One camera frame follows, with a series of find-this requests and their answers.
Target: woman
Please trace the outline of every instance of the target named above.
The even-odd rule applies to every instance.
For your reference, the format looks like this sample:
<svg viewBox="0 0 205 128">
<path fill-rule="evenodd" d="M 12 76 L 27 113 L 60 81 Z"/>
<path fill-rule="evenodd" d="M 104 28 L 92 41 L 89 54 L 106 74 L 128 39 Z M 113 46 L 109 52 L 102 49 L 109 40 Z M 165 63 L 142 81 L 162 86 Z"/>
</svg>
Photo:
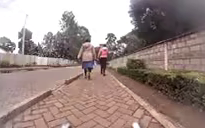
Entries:
<svg viewBox="0 0 205 128">
<path fill-rule="evenodd" d="M 84 69 L 85 78 L 90 80 L 90 74 L 94 66 L 96 53 L 89 39 L 85 40 L 85 43 L 83 43 L 78 54 L 78 59 L 82 59 L 82 68 Z"/>
<path fill-rule="evenodd" d="M 101 74 L 103 74 L 104 76 L 105 71 L 106 71 L 106 67 L 107 67 L 107 57 L 108 57 L 108 48 L 106 46 L 106 44 L 103 45 L 102 48 L 100 48 L 99 53 L 98 53 L 98 58 L 100 59 L 100 66 L 101 66 Z"/>
</svg>

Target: paved walkway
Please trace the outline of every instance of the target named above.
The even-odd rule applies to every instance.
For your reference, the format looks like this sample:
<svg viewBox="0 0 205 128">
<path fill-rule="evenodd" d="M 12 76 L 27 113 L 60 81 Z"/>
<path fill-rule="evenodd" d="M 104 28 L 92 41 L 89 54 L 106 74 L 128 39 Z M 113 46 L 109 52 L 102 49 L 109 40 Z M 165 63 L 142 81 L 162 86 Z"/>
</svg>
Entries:
<svg viewBox="0 0 205 128">
<path fill-rule="evenodd" d="M 66 120 L 73 128 L 131 128 L 134 121 L 142 128 L 163 128 L 112 77 L 96 71 L 92 79 L 63 86 L 6 128 L 61 128 Z"/>
</svg>

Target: concrete curb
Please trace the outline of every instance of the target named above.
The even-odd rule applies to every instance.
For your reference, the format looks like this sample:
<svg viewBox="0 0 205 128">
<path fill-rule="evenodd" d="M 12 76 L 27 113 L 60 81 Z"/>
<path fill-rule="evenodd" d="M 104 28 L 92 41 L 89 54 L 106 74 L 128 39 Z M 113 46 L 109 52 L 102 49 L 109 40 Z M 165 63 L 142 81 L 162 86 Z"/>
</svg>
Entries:
<svg viewBox="0 0 205 128">
<path fill-rule="evenodd" d="M 81 77 L 83 75 L 83 73 L 79 73 L 78 75 L 74 76 L 74 77 L 71 77 L 69 79 L 66 79 L 66 80 L 62 80 L 62 81 L 59 81 L 57 86 L 52 88 L 51 90 L 52 91 L 55 91 L 55 90 L 58 90 L 59 88 L 61 88 L 64 84 L 65 85 L 68 85 L 68 84 L 71 84 L 73 81 L 77 80 L 79 77 Z"/>
<path fill-rule="evenodd" d="M 37 102 L 47 98 L 48 96 L 50 96 L 52 94 L 52 91 L 55 91 L 59 88 L 61 88 L 64 84 L 70 84 L 73 81 L 77 80 L 79 77 L 81 77 L 83 75 L 83 73 L 80 73 L 74 77 L 71 77 L 69 79 L 63 80 L 63 83 L 60 83 L 60 85 L 56 86 L 55 88 L 52 88 L 48 91 L 44 91 L 41 92 L 17 105 L 15 105 L 13 108 L 11 108 L 8 112 L 0 114 L 0 119 L 2 121 L 2 123 L 6 123 L 7 121 L 9 121 L 10 119 L 16 117 L 17 115 L 19 115 L 20 113 L 22 113 L 23 111 L 25 111 L 26 109 L 28 109 L 29 107 L 33 106 L 34 104 L 36 104 Z"/>
<path fill-rule="evenodd" d="M 50 69 L 50 68 L 65 68 L 65 67 L 77 67 L 79 65 L 65 65 L 65 66 L 43 66 L 43 67 L 20 67 L 20 68 L 0 68 L 0 72 L 13 72 L 13 71 L 33 71 L 39 69 Z"/>
<path fill-rule="evenodd" d="M 50 67 L 25 67 L 25 68 L 0 68 L 0 72 L 13 72 L 13 71 L 32 71 L 32 70 L 39 70 L 39 69 L 49 69 Z"/>
<path fill-rule="evenodd" d="M 122 87 L 124 88 L 143 108 L 145 108 L 154 118 L 157 119 L 165 128 L 184 128 L 179 123 L 174 122 L 167 116 L 159 113 L 156 111 L 156 109 L 151 106 L 148 102 L 143 100 L 141 97 L 136 95 L 134 92 L 132 92 L 129 88 L 127 88 L 125 85 L 123 85 L 115 76 L 113 76 L 111 73 L 109 73 L 111 77 Z"/>
<path fill-rule="evenodd" d="M 2 123 L 7 122 L 9 119 L 12 119 L 19 115 L 21 112 L 25 111 L 27 108 L 31 107 L 32 105 L 36 104 L 38 101 L 43 100 L 44 98 L 51 95 L 52 91 L 44 91 L 41 92 L 29 99 L 24 100 L 23 102 L 15 105 L 13 108 L 11 108 L 8 112 L 5 112 L 3 114 L 0 114 L 0 119 Z"/>
</svg>

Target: hair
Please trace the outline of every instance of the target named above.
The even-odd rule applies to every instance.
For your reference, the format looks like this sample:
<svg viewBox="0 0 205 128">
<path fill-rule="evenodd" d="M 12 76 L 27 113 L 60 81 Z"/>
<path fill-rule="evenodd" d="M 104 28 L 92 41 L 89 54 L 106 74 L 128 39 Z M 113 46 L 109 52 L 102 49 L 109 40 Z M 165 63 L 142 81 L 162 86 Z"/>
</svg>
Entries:
<svg viewBox="0 0 205 128">
<path fill-rule="evenodd" d="M 91 42 L 91 40 L 90 39 L 86 39 L 85 42 Z"/>
</svg>

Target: white sky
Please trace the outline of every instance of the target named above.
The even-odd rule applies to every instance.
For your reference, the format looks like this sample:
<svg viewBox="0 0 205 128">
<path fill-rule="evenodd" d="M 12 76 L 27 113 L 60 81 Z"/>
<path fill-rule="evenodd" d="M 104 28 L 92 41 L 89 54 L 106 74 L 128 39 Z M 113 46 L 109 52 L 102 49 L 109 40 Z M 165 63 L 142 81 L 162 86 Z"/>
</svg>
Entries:
<svg viewBox="0 0 205 128">
<path fill-rule="evenodd" d="M 130 0 L 12 1 L 10 9 L 0 9 L 0 37 L 6 36 L 16 44 L 25 13 L 28 14 L 26 27 L 33 32 L 35 43 L 41 42 L 47 32 L 60 30 L 59 20 L 64 11 L 73 11 L 79 25 L 89 29 L 95 46 L 105 42 L 107 33 L 119 38 L 133 28 L 128 14 Z"/>
</svg>

